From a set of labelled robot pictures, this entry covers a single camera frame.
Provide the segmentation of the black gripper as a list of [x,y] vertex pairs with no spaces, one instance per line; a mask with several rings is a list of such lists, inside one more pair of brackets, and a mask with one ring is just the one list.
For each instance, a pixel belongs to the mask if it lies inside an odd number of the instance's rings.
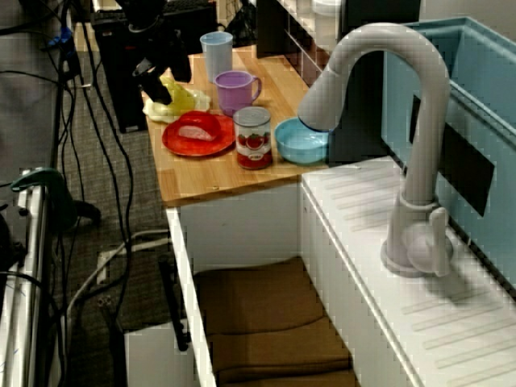
[[132,41],[139,50],[139,59],[133,76],[151,100],[171,103],[168,89],[161,83],[160,76],[166,69],[176,81],[190,81],[192,72],[186,46],[181,33],[175,31],[164,19],[155,19],[146,27],[129,25]]

